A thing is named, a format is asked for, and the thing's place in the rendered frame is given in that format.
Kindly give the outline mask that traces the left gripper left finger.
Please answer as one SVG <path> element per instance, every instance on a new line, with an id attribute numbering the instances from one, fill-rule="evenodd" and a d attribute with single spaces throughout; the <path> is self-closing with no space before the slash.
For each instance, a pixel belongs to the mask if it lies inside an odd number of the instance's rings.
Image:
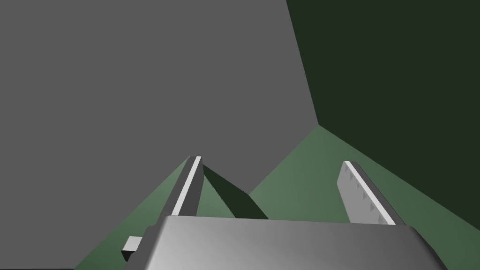
<path id="1" fill-rule="evenodd" d="M 160 212 L 157 225 L 167 216 L 196 216 L 203 182 L 202 157 L 189 156 Z"/>

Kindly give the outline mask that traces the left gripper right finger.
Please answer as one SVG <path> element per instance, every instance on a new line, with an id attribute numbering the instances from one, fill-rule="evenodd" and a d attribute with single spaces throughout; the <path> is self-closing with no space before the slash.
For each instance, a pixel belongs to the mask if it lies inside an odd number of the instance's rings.
<path id="1" fill-rule="evenodd" d="M 342 162 L 337 187 L 351 223 L 405 225 L 357 162 Z"/>

